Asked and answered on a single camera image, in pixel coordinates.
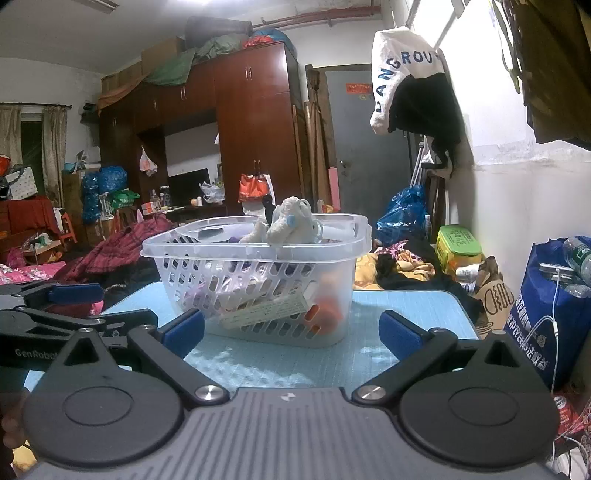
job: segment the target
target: green lid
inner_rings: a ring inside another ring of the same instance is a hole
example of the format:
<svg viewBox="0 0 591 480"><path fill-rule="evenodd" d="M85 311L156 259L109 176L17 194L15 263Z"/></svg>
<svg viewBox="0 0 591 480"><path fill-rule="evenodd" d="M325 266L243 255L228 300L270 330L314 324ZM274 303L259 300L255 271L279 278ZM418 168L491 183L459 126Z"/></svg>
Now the green lid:
<svg viewBox="0 0 591 480"><path fill-rule="evenodd" d="M473 257L482 253L478 240L465 227L460 225L444 225L439 229L449 250L456 255Z"/></svg>

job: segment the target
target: light blue table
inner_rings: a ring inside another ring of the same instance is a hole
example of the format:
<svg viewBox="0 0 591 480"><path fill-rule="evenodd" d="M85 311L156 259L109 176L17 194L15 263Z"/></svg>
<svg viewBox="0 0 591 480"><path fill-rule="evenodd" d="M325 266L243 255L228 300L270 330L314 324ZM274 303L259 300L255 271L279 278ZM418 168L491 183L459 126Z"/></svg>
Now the light blue table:
<svg viewBox="0 0 591 480"><path fill-rule="evenodd" d="M142 288L105 313L146 308L158 316L160 326L181 313L161 283ZM350 395L397 362L379 340L384 310L395 310L425 330L445 327L459 338L478 338L461 305L447 292L356 291L349 331L336 345L302 348L206 334L185 360L232 393L238 387L344 387ZM31 372L25 386L32 388L40 375Z"/></svg>

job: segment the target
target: gray door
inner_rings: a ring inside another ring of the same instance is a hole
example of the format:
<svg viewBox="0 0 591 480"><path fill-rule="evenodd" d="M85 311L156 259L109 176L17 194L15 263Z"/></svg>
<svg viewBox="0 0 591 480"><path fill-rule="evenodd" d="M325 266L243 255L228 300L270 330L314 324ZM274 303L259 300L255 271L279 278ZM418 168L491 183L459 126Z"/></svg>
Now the gray door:
<svg viewBox="0 0 591 480"><path fill-rule="evenodd" d="M371 72L326 72L335 133L341 211L365 215L372 227L390 199L408 187L411 161L405 132L376 135L370 120L374 96L354 84L371 84Z"/></svg>

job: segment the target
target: white and black sweatshirt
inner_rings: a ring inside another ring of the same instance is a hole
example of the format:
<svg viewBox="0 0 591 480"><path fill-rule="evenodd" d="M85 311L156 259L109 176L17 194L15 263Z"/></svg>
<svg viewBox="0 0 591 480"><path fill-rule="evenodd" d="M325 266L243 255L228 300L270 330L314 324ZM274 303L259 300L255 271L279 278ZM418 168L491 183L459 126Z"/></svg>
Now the white and black sweatshirt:
<svg viewBox="0 0 591 480"><path fill-rule="evenodd" d="M372 77L376 108L371 124L433 137L440 158L460 141L460 121L443 63L423 37L406 27L375 34Z"/></svg>

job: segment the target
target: red pipe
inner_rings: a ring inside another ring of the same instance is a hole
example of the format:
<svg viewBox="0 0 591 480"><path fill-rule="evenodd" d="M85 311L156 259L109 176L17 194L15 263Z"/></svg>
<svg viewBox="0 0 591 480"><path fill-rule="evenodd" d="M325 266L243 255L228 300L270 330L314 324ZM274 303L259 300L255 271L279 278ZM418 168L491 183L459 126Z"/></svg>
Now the red pipe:
<svg viewBox="0 0 591 480"><path fill-rule="evenodd" d="M332 20L337 20L340 18L372 17L373 15L380 14L381 12L382 9L379 5L373 5L371 7L332 8L323 12L309 12L301 15L295 15L293 17L279 18L270 22L265 22L265 20L261 18L262 23L255 25L253 28L281 28L322 21L327 21L330 25Z"/></svg>

